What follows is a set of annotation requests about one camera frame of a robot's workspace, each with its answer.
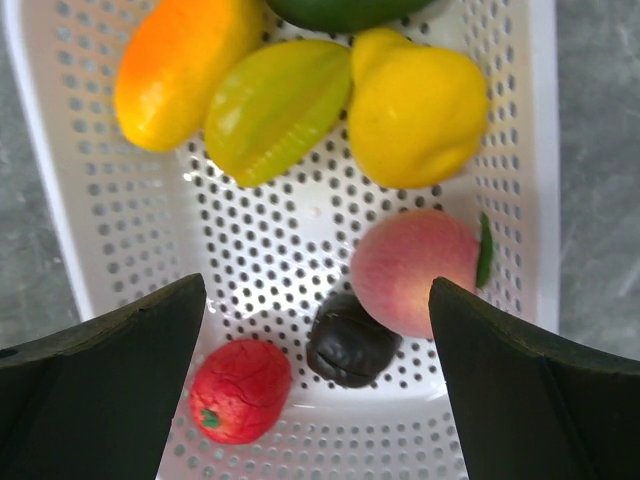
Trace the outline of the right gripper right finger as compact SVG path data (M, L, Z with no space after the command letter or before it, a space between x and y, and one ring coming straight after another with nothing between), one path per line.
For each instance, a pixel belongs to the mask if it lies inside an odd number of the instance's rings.
M471 479L636 479L639 363L438 278L429 310Z

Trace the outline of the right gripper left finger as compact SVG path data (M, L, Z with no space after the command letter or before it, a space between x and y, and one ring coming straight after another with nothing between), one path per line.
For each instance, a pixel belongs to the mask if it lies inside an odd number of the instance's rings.
M2 478L155 478L205 303L191 274L2 349Z

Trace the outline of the pink peach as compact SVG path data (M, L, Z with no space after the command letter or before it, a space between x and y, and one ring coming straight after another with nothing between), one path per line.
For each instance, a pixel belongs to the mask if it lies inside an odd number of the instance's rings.
M433 282L443 277L476 293L491 275L494 241L489 218L474 229L436 209L385 219L360 240L351 282L366 312L402 336L434 337L429 313Z

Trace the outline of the yellow green starfruit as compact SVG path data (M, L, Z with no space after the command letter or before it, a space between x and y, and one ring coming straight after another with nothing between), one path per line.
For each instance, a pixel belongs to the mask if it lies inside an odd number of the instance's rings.
M204 124L206 151L242 187L269 182L327 135L350 89L343 45L312 39L261 48L217 88Z

